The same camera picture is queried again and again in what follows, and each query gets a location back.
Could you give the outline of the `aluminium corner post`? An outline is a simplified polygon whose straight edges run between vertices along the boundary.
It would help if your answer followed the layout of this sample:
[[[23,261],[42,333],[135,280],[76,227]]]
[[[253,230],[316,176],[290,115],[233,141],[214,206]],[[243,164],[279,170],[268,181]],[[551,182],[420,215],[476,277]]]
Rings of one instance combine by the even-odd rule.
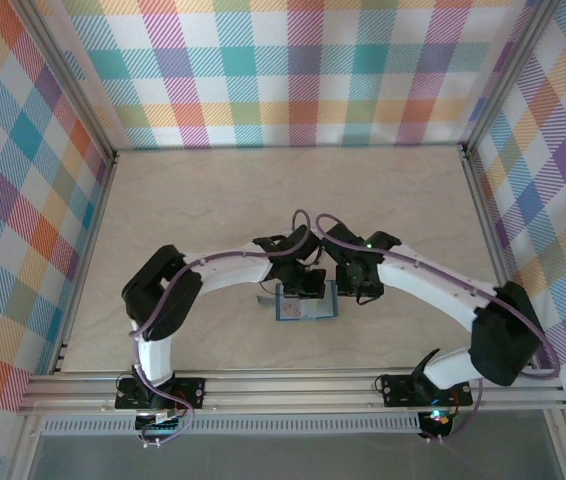
[[[35,1],[9,0],[9,2],[41,51],[48,68],[75,108],[91,139],[95,141],[99,152],[109,165],[115,164],[117,150],[109,140]]]
[[[478,100],[469,132],[460,143],[462,158],[469,160],[479,143],[488,133],[498,110],[525,66],[528,58],[544,33],[561,0],[525,0],[522,12],[511,30],[512,41],[506,40],[494,67],[498,67],[493,82],[488,82],[489,93]]]

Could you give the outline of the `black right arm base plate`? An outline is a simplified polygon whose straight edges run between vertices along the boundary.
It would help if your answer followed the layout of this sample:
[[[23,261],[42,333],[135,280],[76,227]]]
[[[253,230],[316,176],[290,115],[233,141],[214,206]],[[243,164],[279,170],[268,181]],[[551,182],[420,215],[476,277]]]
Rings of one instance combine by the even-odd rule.
[[[382,395],[385,407],[471,406],[473,397],[467,382],[433,394],[420,394],[410,375],[379,375],[374,388]]]

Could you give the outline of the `aluminium side rail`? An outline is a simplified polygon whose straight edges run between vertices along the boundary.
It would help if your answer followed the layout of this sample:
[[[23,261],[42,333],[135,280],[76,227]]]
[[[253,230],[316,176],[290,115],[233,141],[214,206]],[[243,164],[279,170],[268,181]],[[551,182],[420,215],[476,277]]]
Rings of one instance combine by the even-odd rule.
[[[69,298],[67,310],[63,314],[62,320],[59,325],[59,330],[55,337],[55,342],[51,350],[51,356],[44,371],[45,375],[54,375],[55,373],[60,371],[61,363],[64,359],[63,351],[67,348],[72,328],[77,316],[81,297],[89,273],[90,264],[97,243],[99,230],[102,224],[108,198],[112,189],[117,166],[119,163],[119,158],[120,151],[114,150],[112,152],[112,158],[110,159],[109,165],[105,171],[104,184],[100,196],[98,197],[96,209],[94,211],[91,226],[88,231],[89,236],[87,237],[87,242],[85,244],[84,255],[81,257],[81,260],[78,264],[76,281],[74,282],[71,290],[71,296]]]
[[[523,362],[542,346],[542,329],[524,289],[506,273],[486,199],[469,155],[464,149],[459,154],[499,281],[492,287],[475,289],[475,295],[487,304],[474,310],[470,360],[481,375],[501,386],[512,384],[518,377],[539,380],[539,375],[524,369]]]

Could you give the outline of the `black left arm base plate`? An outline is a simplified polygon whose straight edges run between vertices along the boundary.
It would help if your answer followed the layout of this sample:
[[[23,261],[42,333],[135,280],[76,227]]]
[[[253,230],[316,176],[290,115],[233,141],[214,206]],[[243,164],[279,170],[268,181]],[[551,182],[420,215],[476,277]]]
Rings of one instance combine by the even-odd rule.
[[[175,402],[148,390],[140,380],[132,376],[118,379],[116,389],[114,406],[118,410],[167,410],[178,407]],[[200,409],[205,394],[205,379],[173,378],[158,386],[158,389],[187,401],[194,409]]]

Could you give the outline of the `aluminium front rail beam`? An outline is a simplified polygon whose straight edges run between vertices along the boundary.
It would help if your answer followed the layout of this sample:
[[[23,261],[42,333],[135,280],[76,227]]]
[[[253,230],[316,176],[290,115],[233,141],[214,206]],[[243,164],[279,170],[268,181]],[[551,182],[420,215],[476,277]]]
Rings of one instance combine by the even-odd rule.
[[[374,388],[380,369],[274,369],[183,371],[178,378],[204,378],[200,414],[327,414],[415,411],[385,407]],[[146,414],[115,408],[118,372],[60,372],[30,379],[18,409],[21,415]],[[552,410],[566,408],[566,393],[557,379],[520,378],[510,387],[487,380],[471,381],[473,407],[482,410]]]

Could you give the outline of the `white card with red print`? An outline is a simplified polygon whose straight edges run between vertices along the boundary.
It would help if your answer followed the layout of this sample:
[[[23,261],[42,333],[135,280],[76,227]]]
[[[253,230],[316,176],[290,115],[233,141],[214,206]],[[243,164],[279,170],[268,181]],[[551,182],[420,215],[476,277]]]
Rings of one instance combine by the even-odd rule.
[[[276,319],[278,321],[298,321],[307,318],[307,301],[298,298],[277,299]]]

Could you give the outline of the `teal leather card holder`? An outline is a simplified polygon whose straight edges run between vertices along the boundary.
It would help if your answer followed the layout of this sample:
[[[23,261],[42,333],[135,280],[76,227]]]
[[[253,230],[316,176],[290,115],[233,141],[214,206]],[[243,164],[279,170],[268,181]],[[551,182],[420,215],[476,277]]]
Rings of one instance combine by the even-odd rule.
[[[285,297],[283,295],[283,285],[281,283],[277,283],[273,290],[268,290],[265,296],[258,295],[256,299],[257,304],[260,306],[273,307],[276,319],[277,299],[281,297]],[[298,321],[332,319],[339,315],[337,288],[334,280],[325,281],[325,292],[322,298],[305,300],[308,304],[307,318]]]

